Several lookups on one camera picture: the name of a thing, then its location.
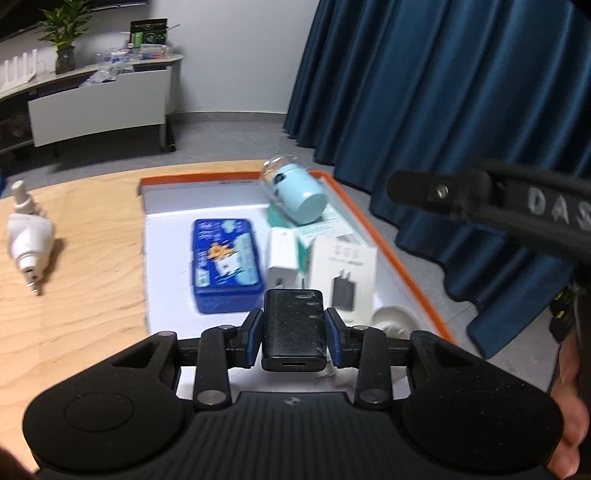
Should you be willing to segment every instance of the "white wall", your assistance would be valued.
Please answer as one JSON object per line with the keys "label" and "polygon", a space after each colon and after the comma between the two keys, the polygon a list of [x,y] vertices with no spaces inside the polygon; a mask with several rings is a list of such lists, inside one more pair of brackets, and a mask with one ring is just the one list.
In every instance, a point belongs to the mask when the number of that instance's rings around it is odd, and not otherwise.
{"label": "white wall", "polygon": [[[76,45],[79,66],[126,41],[131,20],[168,18],[181,64],[179,111],[286,113],[319,0],[150,0],[95,14]],[[41,47],[45,70],[55,52],[28,32],[0,43],[0,62]]]}

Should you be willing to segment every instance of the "white foam insert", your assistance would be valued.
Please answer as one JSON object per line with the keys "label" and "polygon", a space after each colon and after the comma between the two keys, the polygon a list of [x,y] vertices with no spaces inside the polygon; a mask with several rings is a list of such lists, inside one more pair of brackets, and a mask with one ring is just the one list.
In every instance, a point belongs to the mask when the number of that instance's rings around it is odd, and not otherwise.
{"label": "white foam insert", "polygon": [[[326,186],[330,204],[351,225],[352,241],[375,246],[373,240]],[[261,271],[265,259],[269,225],[268,199],[257,181],[216,181],[144,186],[142,198],[145,211],[144,274],[147,299],[147,326],[150,335],[173,330],[178,338],[196,338],[208,328],[218,325],[241,325],[246,312],[201,314],[193,300],[191,286],[191,232],[193,222],[203,218],[248,218],[252,222],[259,251]],[[417,321],[417,329],[437,333],[427,313],[404,280],[378,249],[374,307],[403,306]],[[251,369],[233,368],[229,372],[234,398],[240,391],[347,391],[355,389],[356,370],[327,368],[319,373],[265,372],[257,364]],[[177,394],[191,398],[195,368],[183,367]],[[408,383],[395,383],[395,398],[408,395]]]}

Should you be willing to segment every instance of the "human hand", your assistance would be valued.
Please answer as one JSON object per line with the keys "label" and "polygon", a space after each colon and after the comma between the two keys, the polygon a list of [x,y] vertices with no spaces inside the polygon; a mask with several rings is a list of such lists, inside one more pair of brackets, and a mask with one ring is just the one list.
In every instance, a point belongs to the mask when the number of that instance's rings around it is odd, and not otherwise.
{"label": "human hand", "polygon": [[24,468],[10,452],[0,447],[0,480],[35,479],[35,475]]}
{"label": "human hand", "polygon": [[560,479],[577,472],[579,445],[589,430],[589,412],[577,391],[579,368],[579,344],[576,332],[572,331],[560,347],[558,378],[550,394],[564,418],[562,438],[548,463],[548,469]]}

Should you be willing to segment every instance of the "light blue cup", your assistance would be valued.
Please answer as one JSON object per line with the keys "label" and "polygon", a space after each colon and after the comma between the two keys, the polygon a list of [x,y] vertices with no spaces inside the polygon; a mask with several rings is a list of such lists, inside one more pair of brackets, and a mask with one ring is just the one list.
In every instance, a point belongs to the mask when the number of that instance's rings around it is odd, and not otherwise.
{"label": "light blue cup", "polygon": [[261,180],[273,202],[298,225],[317,220],[328,204],[322,185],[293,155],[281,155],[264,163]]}

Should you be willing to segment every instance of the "plastic bag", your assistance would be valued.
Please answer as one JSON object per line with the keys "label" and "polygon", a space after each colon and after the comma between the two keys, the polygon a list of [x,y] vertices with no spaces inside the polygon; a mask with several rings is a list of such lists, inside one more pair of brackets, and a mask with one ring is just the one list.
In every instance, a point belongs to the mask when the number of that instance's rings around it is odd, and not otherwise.
{"label": "plastic bag", "polygon": [[134,71],[134,66],[131,63],[118,61],[116,63],[105,63],[92,74],[90,78],[85,80],[80,87],[88,87],[90,85],[98,85],[104,82],[113,82],[117,79],[117,75],[121,73],[130,73]]}

